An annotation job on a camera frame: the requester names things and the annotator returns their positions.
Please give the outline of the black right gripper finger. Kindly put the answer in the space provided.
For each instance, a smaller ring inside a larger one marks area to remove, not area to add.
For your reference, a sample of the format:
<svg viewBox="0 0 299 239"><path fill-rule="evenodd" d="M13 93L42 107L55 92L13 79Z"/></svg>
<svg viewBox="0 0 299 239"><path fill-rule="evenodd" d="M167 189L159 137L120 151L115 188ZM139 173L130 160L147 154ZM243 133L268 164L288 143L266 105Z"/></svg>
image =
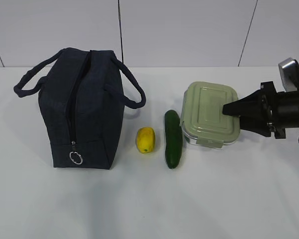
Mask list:
<svg viewBox="0 0 299 239"><path fill-rule="evenodd" d="M240 100L225 104L222 113L233 117L262 117L261 93L261 90L256 90Z"/></svg>
<svg viewBox="0 0 299 239"><path fill-rule="evenodd" d="M240 128L242 130L257 133L264 137L271 137L271 131L265 121L249 117L240 117Z"/></svg>

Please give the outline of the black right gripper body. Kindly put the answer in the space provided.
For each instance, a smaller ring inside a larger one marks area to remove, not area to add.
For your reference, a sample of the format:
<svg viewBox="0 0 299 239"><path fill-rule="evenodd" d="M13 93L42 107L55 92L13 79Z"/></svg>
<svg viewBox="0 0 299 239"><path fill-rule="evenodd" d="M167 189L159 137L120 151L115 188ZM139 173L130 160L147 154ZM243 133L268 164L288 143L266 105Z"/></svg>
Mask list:
<svg viewBox="0 0 299 239"><path fill-rule="evenodd" d="M273 82L263 82L260 96L266 125L276 139L285 139L287 128L299 128L299 91L277 92Z"/></svg>

